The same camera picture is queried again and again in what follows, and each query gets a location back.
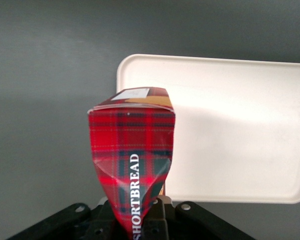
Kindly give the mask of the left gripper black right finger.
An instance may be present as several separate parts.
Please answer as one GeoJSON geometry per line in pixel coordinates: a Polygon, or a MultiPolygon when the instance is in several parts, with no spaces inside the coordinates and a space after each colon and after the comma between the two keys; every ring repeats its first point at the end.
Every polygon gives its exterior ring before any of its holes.
{"type": "Polygon", "coordinates": [[[253,237],[194,202],[173,206],[160,195],[142,224],[143,240],[252,240],[253,237]]]}

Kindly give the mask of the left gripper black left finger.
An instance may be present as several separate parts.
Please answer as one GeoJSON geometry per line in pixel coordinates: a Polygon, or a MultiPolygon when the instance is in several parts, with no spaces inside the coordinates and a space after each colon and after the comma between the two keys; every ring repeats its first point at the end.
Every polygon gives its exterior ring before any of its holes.
{"type": "Polygon", "coordinates": [[[127,240],[127,233],[116,220],[108,199],[91,209],[84,203],[72,204],[9,237],[10,240],[127,240]]]}

